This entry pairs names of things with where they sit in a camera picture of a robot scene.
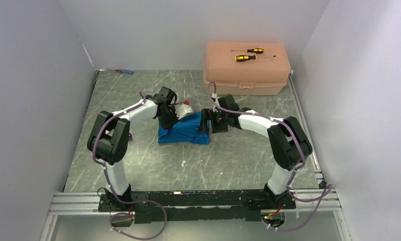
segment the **orange plastic box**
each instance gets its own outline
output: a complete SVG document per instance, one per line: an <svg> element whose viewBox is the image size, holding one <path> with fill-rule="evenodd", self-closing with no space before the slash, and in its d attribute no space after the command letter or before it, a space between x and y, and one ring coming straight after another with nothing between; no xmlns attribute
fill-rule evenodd
<svg viewBox="0 0 401 241"><path fill-rule="evenodd" d="M264 53L246 52L254 48L262 48ZM238 55L276 57L236 62ZM204 82L215 82L218 94L276 95L287 84L290 71L288 55L281 43L209 42L207 45Z"/></svg>

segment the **red wire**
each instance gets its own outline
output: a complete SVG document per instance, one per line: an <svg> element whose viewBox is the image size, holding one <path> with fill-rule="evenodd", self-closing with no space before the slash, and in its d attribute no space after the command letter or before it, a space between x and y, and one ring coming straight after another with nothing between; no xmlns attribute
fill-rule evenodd
<svg viewBox="0 0 401 241"><path fill-rule="evenodd" d="M134 204L131 204L130 210L128 210L128 214L131 215L131 212L133 211Z"/></svg>
<svg viewBox="0 0 401 241"><path fill-rule="evenodd" d="M283 208L283 203L279 206L276 212L272 212L269 214L269 216L275 216L278 212L280 212Z"/></svg>

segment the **floor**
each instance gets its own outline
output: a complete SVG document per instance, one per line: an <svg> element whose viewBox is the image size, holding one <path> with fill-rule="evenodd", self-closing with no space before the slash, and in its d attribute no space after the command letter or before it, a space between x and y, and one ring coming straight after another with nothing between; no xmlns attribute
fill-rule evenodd
<svg viewBox="0 0 401 241"><path fill-rule="evenodd" d="M179 99L189 99L194 111L211 108L201 70L135 71L134 75L101 71L83 122L80 139L65 186L65 192L96 191L106 185L100 166L91 159L86 142L97 114L136 103L139 90L155 94L162 86ZM240 107L249 107L272 117L299 118L294 95L287 85L276 96L235 96ZM249 131L230 128L211 134L209 145L178 143L159 145L158 122L151 119L131 129L124 166L132 190L214 190L263 188L275 161L269 140ZM317 188L311 157L297 173L292 188Z"/></svg>
<svg viewBox="0 0 401 241"><path fill-rule="evenodd" d="M301 225L310 212L286 212L287 222L282 228ZM110 231L109 216L60 216L57 220L53 241L79 240L131 240L126 236ZM119 229L138 237L155 235L163 222L137 224ZM165 231L154 240L157 241L235 241L235 240L285 240L285 241L341 241L339 230L332 212L317 212L308 226L295 232L276 232L266 229L262 222L233 220L198 220L167 222Z"/></svg>

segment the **yellow screwdriver handle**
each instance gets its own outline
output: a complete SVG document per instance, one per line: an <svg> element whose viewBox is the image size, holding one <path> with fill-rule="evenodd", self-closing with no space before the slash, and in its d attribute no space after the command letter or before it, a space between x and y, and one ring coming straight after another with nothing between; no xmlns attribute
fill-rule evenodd
<svg viewBox="0 0 401 241"><path fill-rule="evenodd" d="M262 54L262 53L264 53L264 49L260 49L260 48L247 49L246 52L247 52L247 53Z"/></svg>
<svg viewBox="0 0 401 241"><path fill-rule="evenodd" d="M236 62L245 62L251 59L257 59L255 55L238 55L235 57Z"/></svg>

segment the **screwdriver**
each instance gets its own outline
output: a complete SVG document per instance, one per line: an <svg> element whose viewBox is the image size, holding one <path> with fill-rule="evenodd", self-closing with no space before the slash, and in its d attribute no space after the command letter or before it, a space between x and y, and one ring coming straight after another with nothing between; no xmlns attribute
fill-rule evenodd
<svg viewBox="0 0 401 241"><path fill-rule="evenodd" d="M264 53L264 49L261 49L261 48L247 49L246 52L247 53L262 54L262 53Z"/></svg>
<svg viewBox="0 0 401 241"><path fill-rule="evenodd" d="M256 56L256 55L238 55L235 57L236 62L245 62L251 59L257 59L257 58L273 58L276 57L276 55L271 55L271 56Z"/></svg>
<svg viewBox="0 0 401 241"><path fill-rule="evenodd" d="M118 73L123 73L123 74L134 74L134 71L128 70L128 69L107 69L107 70L113 70Z"/></svg>

